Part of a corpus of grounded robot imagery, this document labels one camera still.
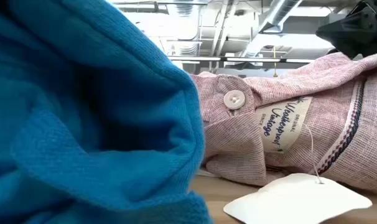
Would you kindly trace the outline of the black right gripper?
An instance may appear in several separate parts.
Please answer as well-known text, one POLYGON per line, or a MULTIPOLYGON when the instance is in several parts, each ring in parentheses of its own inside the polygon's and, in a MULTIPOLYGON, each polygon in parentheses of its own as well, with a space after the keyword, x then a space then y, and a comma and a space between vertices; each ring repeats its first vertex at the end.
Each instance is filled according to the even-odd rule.
POLYGON ((349 58, 377 54, 377 0, 359 1, 343 19, 319 27, 315 34, 349 58))

